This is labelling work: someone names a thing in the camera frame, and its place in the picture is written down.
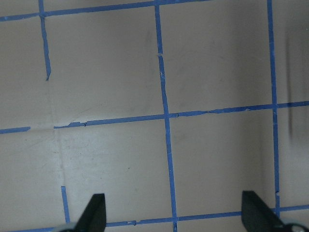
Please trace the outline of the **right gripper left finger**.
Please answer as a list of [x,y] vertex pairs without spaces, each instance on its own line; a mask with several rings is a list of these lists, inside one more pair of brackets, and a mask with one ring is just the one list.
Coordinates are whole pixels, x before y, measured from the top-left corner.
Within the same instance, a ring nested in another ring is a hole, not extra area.
[[106,228],[105,194],[94,194],[76,224],[77,232],[104,232]]

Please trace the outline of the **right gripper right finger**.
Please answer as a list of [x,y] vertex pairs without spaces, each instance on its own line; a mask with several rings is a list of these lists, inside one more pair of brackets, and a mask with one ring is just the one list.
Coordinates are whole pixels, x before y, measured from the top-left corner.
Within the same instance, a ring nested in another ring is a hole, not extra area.
[[284,223],[254,192],[243,191],[241,221],[247,232],[284,232]]

